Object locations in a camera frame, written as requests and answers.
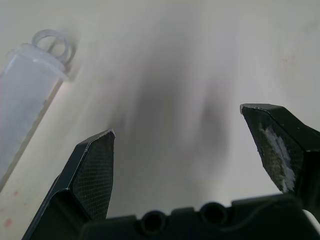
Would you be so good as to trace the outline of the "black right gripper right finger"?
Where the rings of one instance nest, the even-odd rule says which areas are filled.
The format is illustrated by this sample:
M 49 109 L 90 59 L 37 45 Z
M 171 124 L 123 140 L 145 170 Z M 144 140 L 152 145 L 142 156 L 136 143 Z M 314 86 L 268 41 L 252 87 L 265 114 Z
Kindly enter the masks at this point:
M 283 106 L 245 103 L 240 113 L 276 187 L 309 212 L 320 212 L 320 132 Z

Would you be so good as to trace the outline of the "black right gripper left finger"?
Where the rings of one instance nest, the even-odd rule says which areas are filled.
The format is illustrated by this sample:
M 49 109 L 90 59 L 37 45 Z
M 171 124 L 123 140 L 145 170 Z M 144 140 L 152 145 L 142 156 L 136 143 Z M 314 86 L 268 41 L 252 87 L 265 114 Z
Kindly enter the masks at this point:
M 82 227 L 107 217 L 114 180 L 113 130 L 78 143 L 22 240 L 78 240 Z

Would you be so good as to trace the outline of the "clear plastic tube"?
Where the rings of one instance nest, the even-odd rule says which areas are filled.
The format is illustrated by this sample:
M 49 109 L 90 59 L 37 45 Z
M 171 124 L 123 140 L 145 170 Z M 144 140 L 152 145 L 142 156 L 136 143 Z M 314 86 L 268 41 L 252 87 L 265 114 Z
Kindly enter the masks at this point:
M 55 56 L 39 47 L 53 37 L 64 44 Z M 0 192 L 7 183 L 58 89 L 67 81 L 66 62 L 71 46 L 53 29 L 38 31 L 31 43 L 22 43 L 0 74 Z

